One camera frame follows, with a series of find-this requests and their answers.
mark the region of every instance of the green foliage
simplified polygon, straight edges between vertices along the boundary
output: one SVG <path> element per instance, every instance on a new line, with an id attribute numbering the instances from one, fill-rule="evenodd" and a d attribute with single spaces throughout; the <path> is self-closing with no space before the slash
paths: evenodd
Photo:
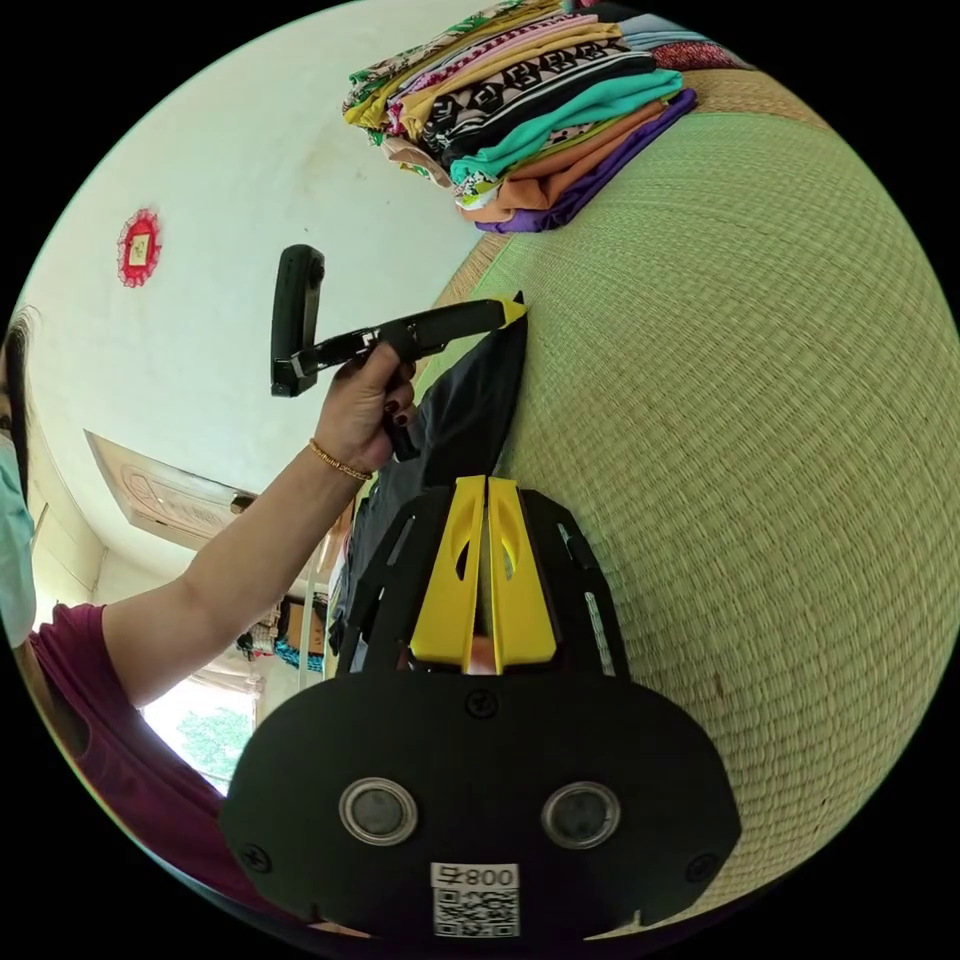
<path id="1" fill-rule="evenodd" d="M 201 773 L 229 779 L 250 739 L 250 726 L 242 713 L 217 707 L 210 713 L 191 710 L 177 730 L 183 734 L 184 751 Z"/>

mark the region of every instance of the maroon shirt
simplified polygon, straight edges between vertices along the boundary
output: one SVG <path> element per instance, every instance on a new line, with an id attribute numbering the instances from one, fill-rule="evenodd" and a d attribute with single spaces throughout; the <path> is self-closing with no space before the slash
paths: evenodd
<path id="1" fill-rule="evenodd" d="M 116 817 L 149 850 L 208 887 L 273 916 L 217 825 L 223 797 L 131 706 L 103 642 L 103 607 L 58 605 L 30 636 L 47 681 L 86 723 L 77 765 Z"/>

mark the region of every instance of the red decoration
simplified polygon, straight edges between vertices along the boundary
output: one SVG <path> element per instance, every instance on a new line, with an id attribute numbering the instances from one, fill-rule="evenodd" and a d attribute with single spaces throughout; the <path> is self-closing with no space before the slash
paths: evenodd
<path id="1" fill-rule="evenodd" d="M 138 210 L 124 225 L 117 241 L 117 271 L 125 287 L 142 287 L 160 260 L 160 222 L 151 210 Z"/>

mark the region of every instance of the yellow clamp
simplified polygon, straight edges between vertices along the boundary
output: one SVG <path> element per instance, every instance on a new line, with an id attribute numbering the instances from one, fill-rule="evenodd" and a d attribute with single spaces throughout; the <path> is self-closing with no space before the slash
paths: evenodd
<path id="1" fill-rule="evenodd" d="M 549 663 L 556 638 L 517 485 L 495 477 L 457 480 L 410 649 L 420 662 L 468 671 L 485 502 L 496 672 Z"/>

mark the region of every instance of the woman's arm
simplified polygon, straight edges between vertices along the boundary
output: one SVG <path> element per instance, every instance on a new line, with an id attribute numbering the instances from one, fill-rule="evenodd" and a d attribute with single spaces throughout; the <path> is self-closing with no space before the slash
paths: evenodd
<path id="1" fill-rule="evenodd" d="M 413 368 L 402 385 L 397 355 L 380 346 L 334 378 L 314 439 L 354 470 L 391 455 L 381 421 L 414 414 Z M 357 495 L 360 481 L 305 448 L 248 510 L 211 540 L 176 580 L 103 611 L 110 661 L 134 706 L 143 706 L 208 664 L 290 588 L 317 544 Z"/>

